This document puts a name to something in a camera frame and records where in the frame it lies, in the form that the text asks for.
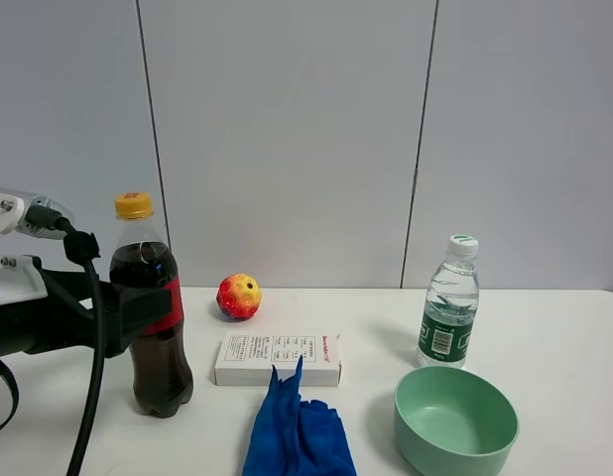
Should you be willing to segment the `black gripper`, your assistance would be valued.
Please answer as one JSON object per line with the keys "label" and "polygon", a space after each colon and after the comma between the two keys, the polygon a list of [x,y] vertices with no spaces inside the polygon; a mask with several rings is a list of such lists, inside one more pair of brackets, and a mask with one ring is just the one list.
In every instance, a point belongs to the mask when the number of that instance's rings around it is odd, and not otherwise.
{"label": "black gripper", "polygon": [[[0,306],[0,357],[24,352],[39,354],[75,346],[94,347],[94,308],[83,305],[93,298],[94,279],[85,271],[46,270],[42,275],[48,296]],[[164,288],[128,288],[109,285],[109,350],[125,351],[147,327],[172,310],[172,292]]]}

